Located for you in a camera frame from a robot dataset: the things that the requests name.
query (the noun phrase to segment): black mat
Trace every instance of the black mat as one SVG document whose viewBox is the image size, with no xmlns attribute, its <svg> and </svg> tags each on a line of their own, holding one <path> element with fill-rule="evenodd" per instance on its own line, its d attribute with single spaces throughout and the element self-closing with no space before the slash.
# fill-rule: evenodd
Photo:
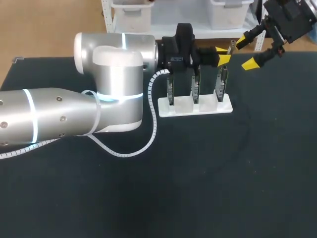
<svg viewBox="0 0 317 238">
<path fill-rule="evenodd" d="M 232 114 L 158 118 L 138 157 L 73 137 L 0 161 L 0 237 L 315 238 L 317 54 L 286 53 L 244 72 L 249 58 L 229 65 Z M 203 93 L 215 75 L 203 68 Z M 180 75 L 178 95 L 186 84 Z M 72 58 L 44 58 L 18 60 L 2 90 L 42 87 L 95 88 Z M 164 79 L 154 91 L 166 95 Z M 128 153 L 151 133 L 145 100 L 139 129 L 98 138 Z"/>
</svg>

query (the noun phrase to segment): black end effector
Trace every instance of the black end effector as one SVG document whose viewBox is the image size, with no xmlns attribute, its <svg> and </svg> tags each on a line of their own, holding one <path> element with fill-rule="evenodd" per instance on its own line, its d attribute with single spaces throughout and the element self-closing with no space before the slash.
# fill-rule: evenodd
<svg viewBox="0 0 317 238">
<path fill-rule="evenodd" d="M 245 62 L 242 65 L 245 70 L 260 68 L 275 55 L 281 57 L 286 42 L 292 43 L 307 34 L 317 22 L 316 6 L 310 0 L 268 0 L 264 7 L 268 15 L 259 26 L 243 34 L 237 41 L 237 48 L 248 45 L 266 30 L 273 38 L 272 49 L 254 55 Z"/>
<path fill-rule="evenodd" d="M 198 48 L 195 44 L 193 27 L 189 23 L 179 23 L 176 35 L 162 37 L 158 43 L 158 66 L 172 68 L 173 71 L 185 71 L 199 65 L 219 67 L 228 63 L 227 50 L 218 47 Z"/>
</svg>

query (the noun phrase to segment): wooden floor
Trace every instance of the wooden floor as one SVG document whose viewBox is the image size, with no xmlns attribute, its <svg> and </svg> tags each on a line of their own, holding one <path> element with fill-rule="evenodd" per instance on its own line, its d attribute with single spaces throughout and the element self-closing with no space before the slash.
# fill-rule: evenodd
<svg viewBox="0 0 317 238">
<path fill-rule="evenodd" d="M 0 85 L 16 56 L 62 57 L 73 55 L 78 32 L 105 32 L 100 0 L 0 0 Z M 226 48 L 228 40 L 199 44 Z M 269 47 L 267 39 L 264 48 Z M 252 52 L 254 45 L 242 52 Z M 304 37 L 286 50 L 317 51 Z"/>
</svg>

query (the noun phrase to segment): white storage bin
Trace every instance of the white storage bin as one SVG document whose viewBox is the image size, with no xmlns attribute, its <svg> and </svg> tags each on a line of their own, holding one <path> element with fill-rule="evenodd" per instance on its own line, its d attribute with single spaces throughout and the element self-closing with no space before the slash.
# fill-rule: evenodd
<svg viewBox="0 0 317 238">
<path fill-rule="evenodd" d="M 254 0 L 208 0 L 211 28 L 215 30 L 236 29 L 243 26 Z"/>
<path fill-rule="evenodd" d="M 116 15 L 116 29 L 120 32 L 147 32 L 151 29 L 151 7 L 147 4 L 131 4 L 129 0 L 114 0 L 111 7 Z"/>
</svg>

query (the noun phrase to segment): cable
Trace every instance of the cable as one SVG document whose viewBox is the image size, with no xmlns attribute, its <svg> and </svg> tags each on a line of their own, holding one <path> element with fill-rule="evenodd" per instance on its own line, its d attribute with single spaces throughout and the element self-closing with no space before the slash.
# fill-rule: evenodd
<svg viewBox="0 0 317 238">
<path fill-rule="evenodd" d="M 117 152 L 114 152 L 113 150 L 111 150 L 109 147 L 105 146 L 100 140 L 98 140 L 95 136 L 91 135 L 97 128 L 99 121 L 100 121 L 100 114 L 101 114 L 101 105 L 100 105 L 100 100 L 97 97 L 97 94 L 93 91 L 90 90 L 85 90 L 82 92 L 82 94 L 86 94 L 88 92 L 92 93 L 93 96 L 96 99 L 96 103 L 97 103 L 97 114 L 96 114 L 96 120 L 95 123 L 91 129 L 90 132 L 88 132 L 87 134 L 84 134 L 83 136 L 88 136 L 90 139 L 92 139 L 94 142 L 96 142 L 100 147 L 102 147 L 104 150 L 106 150 L 108 153 L 116 156 L 116 157 L 121 157 L 121 158 L 128 158 L 128 157 L 133 157 L 136 155 L 141 154 L 142 152 L 146 151 L 153 143 L 155 136 L 157 134 L 157 127 L 158 127 L 158 122 L 157 122 L 157 116 L 155 113 L 155 109 L 154 109 L 154 105 L 153 105 L 153 101 L 152 101 L 152 86 L 154 81 L 156 80 L 157 77 L 159 77 L 160 75 L 164 75 L 164 74 L 169 74 L 169 71 L 167 69 L 162 69 L 158 72 L 156 72 L 152 78 L 150 79 L 149 82 L 149 86 L 148 86 L 148 100 L 149 100 L 149 106 L 151 109 L 151 113 L 152 113 L 152 118 L 153 118 L 153 132 L 152 132 L 152 136 L 150 138 L 150 140 L 148 141 L 148 143 L 140 150 L 134 152 L 134 153 L 130 153 L 130 154 L 120 154 Z M 52 139 L 52 140 L 46 140 L 46 141 L 41 141 L 39 143 L 27 146 L 25 148 L 19 149 L 19 150 L 15 150 L 15 151 L 11 151 L 11 152 L 7 152 L 7 153 L 2 153 L 0 154 L 0 160 L 1 159 L 7 159 L 7 158 L 11 158 L 17 155 L 22 155 L 25 154 L 27 152 L 30 152 L 32 150 L 35 150 L 37 148 L 40 148 L 44 145 L 50 144 L 54 141 L 57 141 L 59 139 Z"/>
<path fill-rule="evenodd" d="M 97 104 L 97 113 L 96 113 L 96 119 L 95 119 L 95 123 L 93 125 L 93 127 L 91 128 L 91 130 L 83 135 L 78 135 L 78 136 L 87 136 L 87 135 L 91 135 L 92 133 L 95 132 L 95 130 L 97 129 L 97 126 L 99 125 L 100 122 L 100 116 L 101 116 L 101 104 L 100 104 L 100 99 L 97 96 L 97 93 L 95 93 L 94 91 L 91 90 L 85 90 L 82 92 L 82 94 L 87 94 L 87 93 L 91 93 L 95 99 L 96 99 L 96 104 Z"/>
<path fill-rule="evenodd" d="M 47 144 L 50 144 L 54 141 L 57 141 L 58 139 L 53 139 L 53 140 L 46 140 L 46 141 L 41 141 L 39 143 L 36 143 L 36 144 L 33 144 L 33 145 L 30 145 L 28 147 L 25 147 L 25 148 L 22 148 L 22 149 L 19 149 L 19 150 L 15 150 L 15 151 L 11 151 L 11 152 L 7 152 L 7 153 L 2 153 L 0 154 L 0 160 L 2 159 L 7 159 L 7 158 L 11 158 L 11 157 L 14 157 L 14 156 L 17 156 L 17 155 L 22 155 L 22 154 L 25 154 L 27 152 L 30 152 L 32 150 L 35 150 L 37 148 L 40 148 L 44 145 L 47 145 Z"/>
<path fill-rule="evenodd" d="M 150 79 L 149 82 L 149 87 L 148 87 L 148 100 L 149 100 L 149 106 L 151 109 L 151 113 L 152 113 L 152 118 L 153 118 L 153 132 L 152 132 L 152 136 L 150 138 L 150 140 L 148 141 L 148 143 L 140 150 L 130 153 L 130 154 L 120 154 L 117 153 L 113 150 L 111 150 L 109 147 L 105 146 L 100 140 L 98 140 L 95 136 L 93 135 L 88 135 L 88 137 L 90 139 L 92 139 L 94 142 L 96 142 L 101 148 L 103 148 L 104 150 L 106 150 L 108 153 L 116 156 L 116 157 L 121 157 L 121 158 L 128 158 L 128 157 L 133 157 L 136 155 L 141 154 L 142 152 L 146 151 L 153 143 L 156 134 L 157 134 L 157 127 L 158 127 L 158 122 L 157 122 L 157 115 L 155 113 L 155 109 L 154 109 L 154 105 L 153 105 L 153 101 L 152 101 L 152 86 L 154 81 L 156 80 L 156 78 L 160 75 L 164 75 L 164 74 L 169 74 L 169 71 L 167 69 L 162 69 L 158 72 L 156 72 L 152 78 Z"/>
</svg>

